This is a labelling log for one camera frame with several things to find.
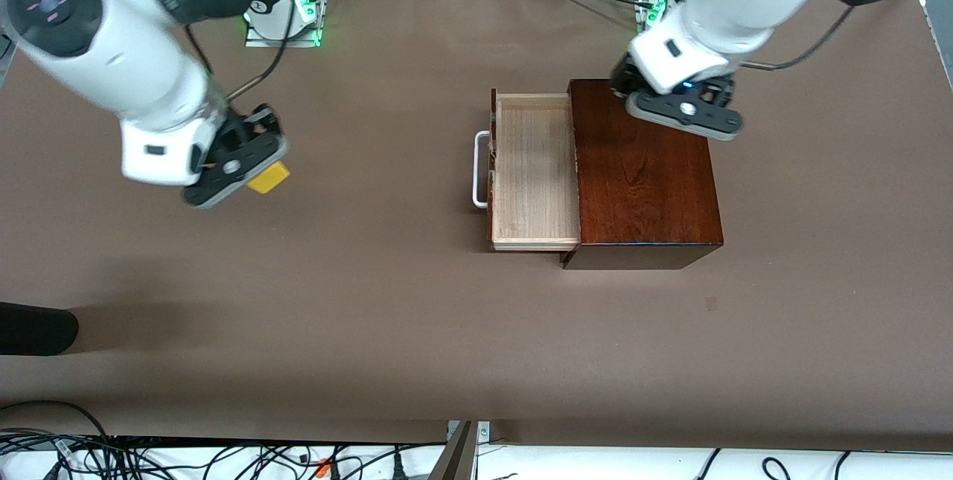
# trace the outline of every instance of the white robotic arm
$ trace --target white robotic arm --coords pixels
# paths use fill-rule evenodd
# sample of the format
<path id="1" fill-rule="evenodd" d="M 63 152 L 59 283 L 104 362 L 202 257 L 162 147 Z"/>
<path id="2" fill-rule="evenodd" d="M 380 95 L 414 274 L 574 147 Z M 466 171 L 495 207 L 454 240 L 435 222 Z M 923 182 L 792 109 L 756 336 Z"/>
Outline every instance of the white robotic arm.
<path id="1" fill-rule="evenodd" d="M 293 36 L 313 20 L 299 0 L 0 0 L 4 31 L 22 52 L 119 117 L 123 174 L 190 186 L 184 195 L 198 208 L 221 201 L 287 150 L 273 114 L 248 123 L 235 114 L 168 31 L 242 14 L 267 39 Z M 271 132 L 256 141 L 262 121 Z M 239 150 L 244 160 L 236 165 Z"/>
<path id="2" fill-rule="evenodd" d="M 731 74 L 807 0 L 666 0 L 663 19 L 629 43 L 613 89 L 634 117 L 731 140 Z M 877 0 L 843 0 L 859 5 Z"/>

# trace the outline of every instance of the wooden cabinet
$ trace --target wooden cabinet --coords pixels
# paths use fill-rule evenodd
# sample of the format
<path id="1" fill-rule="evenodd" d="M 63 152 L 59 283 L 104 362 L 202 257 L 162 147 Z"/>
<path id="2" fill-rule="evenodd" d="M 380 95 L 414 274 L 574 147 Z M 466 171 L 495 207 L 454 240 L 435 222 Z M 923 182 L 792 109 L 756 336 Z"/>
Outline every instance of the wooden cabinet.
<path id="1" fill-rule="evenodd" d="M 489 238 L 566 269 L 681 269 L 724 242 L 708 141 L 637 120 L 606 80 L 493 93 Z"/>

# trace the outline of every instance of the drawer handle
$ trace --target drawer handle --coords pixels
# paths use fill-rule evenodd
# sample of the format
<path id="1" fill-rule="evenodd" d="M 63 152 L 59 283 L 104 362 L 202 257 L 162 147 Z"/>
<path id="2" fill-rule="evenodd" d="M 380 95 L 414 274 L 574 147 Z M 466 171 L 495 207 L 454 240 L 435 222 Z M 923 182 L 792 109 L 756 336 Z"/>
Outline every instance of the drawer handle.
<path id="1" fill-rule="evenodd" d="M 480 199 L 477 198 L 477 182 L 479 181 L 479 173 L 477 172 L 477 169 L 479 169 L 479 141 L 482 140 L 483 138 L 490 138 L 490 131 L 489 131 L 489 130 L 481 130 L 481 131 L 477 132 L 476 136 L 474 136 L 474 191 L 473 191 L 473 200 L 474 200 L 474 206 L 476 206 L 476 208 L 487 208 L 488 206 L 490 206 L 490 203 L 489 203 L 489 202 L 480 201 Z"/>

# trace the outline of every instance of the black cylinder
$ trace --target black cylinder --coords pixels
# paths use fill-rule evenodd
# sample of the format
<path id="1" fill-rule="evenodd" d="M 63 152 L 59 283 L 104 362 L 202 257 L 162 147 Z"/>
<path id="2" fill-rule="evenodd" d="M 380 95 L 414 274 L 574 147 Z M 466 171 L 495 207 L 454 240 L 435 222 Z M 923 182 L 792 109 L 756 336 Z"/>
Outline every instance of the black cylinder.
<path id="1" fill-rule="evenodd" d="M 0 355 L 57 355 L 76 340 L 79 322 L 68 310 L 0 301 Z"/>

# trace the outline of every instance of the tabletop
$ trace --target tabletop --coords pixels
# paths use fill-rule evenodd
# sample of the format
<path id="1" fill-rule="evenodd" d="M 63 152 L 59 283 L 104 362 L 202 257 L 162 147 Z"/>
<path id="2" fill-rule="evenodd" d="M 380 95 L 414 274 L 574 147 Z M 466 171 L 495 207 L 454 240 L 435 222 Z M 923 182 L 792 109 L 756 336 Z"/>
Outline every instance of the tabletop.
<path id="1" fill-rule="evenodd" d="M 810 1 L 758 59 L 843 9 Z M 237 19 L 195 31 L 225 90 L 271 60 Z M 479 418 L 527 443 L 953 449 L 953 93 L 919 2 L 736 74 L 717 252 L 493 253 L 469 196 L 491 88 L 607 77 L 633 33 L 609 1 L 333 0 L 324 45 L 238 101 L 275 107 L 292 176 L 204 212 L 123 179 L 115 116 L 17 57 L 0 298 L 83 329 L 68 355 L 0 360 L 0 398 L 130 435 L 421 440 Z"/>

